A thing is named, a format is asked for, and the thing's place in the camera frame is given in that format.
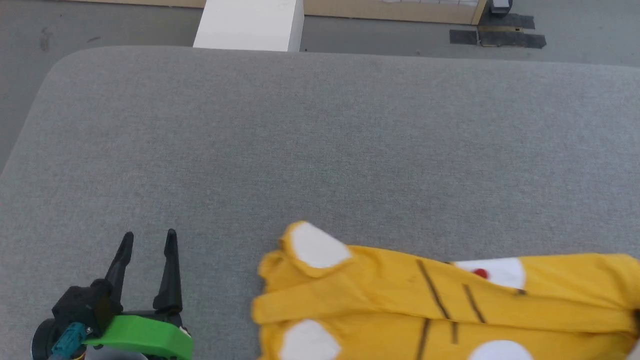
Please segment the black line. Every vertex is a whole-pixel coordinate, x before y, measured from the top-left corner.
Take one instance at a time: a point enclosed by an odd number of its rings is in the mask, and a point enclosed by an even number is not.
[[[424,323],[422,324],[422,334],[420,335],[420,343],[418,343],[418,354],[416,355],[416,360],[422,360],[422,356],[424,355],[424,349],[427,346],[427,332],[429,332],[429,325],[431,325],[430,319],[424,319]]]
[[[422,276],[424,276],[424,279],[427,280],[427,285],[429,285],[429,288],[431,289],[431,294],[433,295],[433,299],[436,301],[436,304],[438,304],[438,307],[440,308],[440,311],[444,315],[445,319],[450,320],[451,318],[449,317],[449,313],[444,308],[444,305],[442,305],[442,301],[440,301],[440,297],[438,296],[438,292],[436,291],[436,287],[433,285],[433,281],[431,281],[431,278],[429,277],[429,274],[427,274],[427,269],[424,268],[424,264],[422,263],[421,260],[418,259],[418,260],[416,260],[416,262],[418,263],[418,267],[420,268],[420,271],[422,272]]]
[[[467,298],[469,299],[469,303],[471,304],[471,307],[476,312],[476,316],[478,317],[478,320],[480,320],[481,323],[486,323],[486,321],[484,320],[484,316],[482,316],[480,309],[478,309],[478,306],[476,304],[476,301],[474,300],[473,294],[471,294],[471,289],[469,288],[469,285],[465,284],[463,285],[463,287],[465,289],[465,293],[467,293]]]
[[[458,323],[451,323],[451,343],[458,344]]]

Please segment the concrete floor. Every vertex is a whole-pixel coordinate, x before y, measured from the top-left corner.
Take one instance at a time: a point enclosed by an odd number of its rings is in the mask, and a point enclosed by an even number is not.
[[[0,169],[40,83],[62,57],[109,45],[191,46],[202,10],[0,0]],[[301,50],[441,58],[563,61],[640,67],[640,1],[515,0],[535,16],[542,49],[449,44],[443,24],[307,17]]]

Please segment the gray fabric surface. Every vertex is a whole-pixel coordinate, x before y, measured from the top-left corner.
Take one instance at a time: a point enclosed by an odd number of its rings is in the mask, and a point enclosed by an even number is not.
[[[436,259],[640,256],[640,70],[113,47],[44,81],[0,177],[0,353],[128,230],[126,309],[180,241],[196,359],[259,354],[257,264],[306,219]]]

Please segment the white block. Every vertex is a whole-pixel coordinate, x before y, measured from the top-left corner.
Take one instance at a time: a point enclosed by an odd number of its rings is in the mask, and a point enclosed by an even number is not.
[[[300,51],[303,0],[207,0],[193,47]]]

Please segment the yellow garment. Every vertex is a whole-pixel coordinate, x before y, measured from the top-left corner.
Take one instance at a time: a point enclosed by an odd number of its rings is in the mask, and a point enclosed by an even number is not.
[[[253,302],[262,360],[617,360],[640,264],[579,254],[442,263],[290,225]]]

